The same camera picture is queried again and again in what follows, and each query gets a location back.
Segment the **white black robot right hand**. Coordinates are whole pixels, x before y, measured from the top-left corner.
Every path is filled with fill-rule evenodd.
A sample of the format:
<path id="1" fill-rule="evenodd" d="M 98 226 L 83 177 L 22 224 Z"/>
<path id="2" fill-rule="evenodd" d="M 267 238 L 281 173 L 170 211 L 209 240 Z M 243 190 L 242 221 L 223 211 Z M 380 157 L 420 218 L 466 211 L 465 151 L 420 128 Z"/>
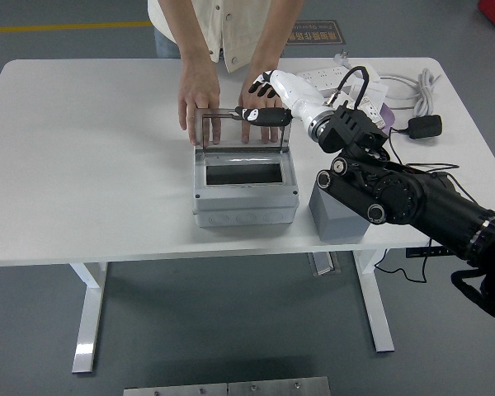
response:
<path id="1" fill-rule="evenodd" d="M 250 87 L 250 92 L 276 94 L 284 108 L 243 108 L 235 112 L 251 125 L 277 127 L 287 126 L 293 119 L 300 120 L 312 140 L 327 124 L 334 110 L 325 104 L 323 95 L 309 81 L 280 70 L 260 74 Z"/>

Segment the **person's left hand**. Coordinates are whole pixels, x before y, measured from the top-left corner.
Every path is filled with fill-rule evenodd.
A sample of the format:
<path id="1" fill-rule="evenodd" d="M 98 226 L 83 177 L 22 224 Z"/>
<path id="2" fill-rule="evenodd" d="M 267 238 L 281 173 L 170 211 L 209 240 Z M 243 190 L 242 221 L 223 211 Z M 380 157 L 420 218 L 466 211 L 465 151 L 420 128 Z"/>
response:
<path id="1" fill-rule="evenodd" d="M 238 98 L 238 104 L 244 108 L 273 108 L 282 107 L 282 102 L 279 97 L 268 98 L 267 96 L 259 97 L 256 93 L 249 93 L 248 87 L 243 87 Z M 247 144 L 250 141 L 252 126 L 247 123 L 242 123 L 241 139 Z M 264 143 L 275 143 L 279 139 L 279 130 L 276 127 L 260 127 L 259 139 Z"/>

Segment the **person's right hand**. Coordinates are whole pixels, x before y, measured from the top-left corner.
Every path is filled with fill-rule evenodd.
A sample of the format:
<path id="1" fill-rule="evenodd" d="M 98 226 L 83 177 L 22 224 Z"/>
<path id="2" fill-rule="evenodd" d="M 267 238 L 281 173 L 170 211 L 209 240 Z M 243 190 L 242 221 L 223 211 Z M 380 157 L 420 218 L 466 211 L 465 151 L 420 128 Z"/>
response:
<path id="1" fill-rule="evenodd" d="M 219 79 L 213 63 L 183 63 L 177 95 L 178 120 L 192 145 L 196 140 L 196 110 L 219 107 Z"/>

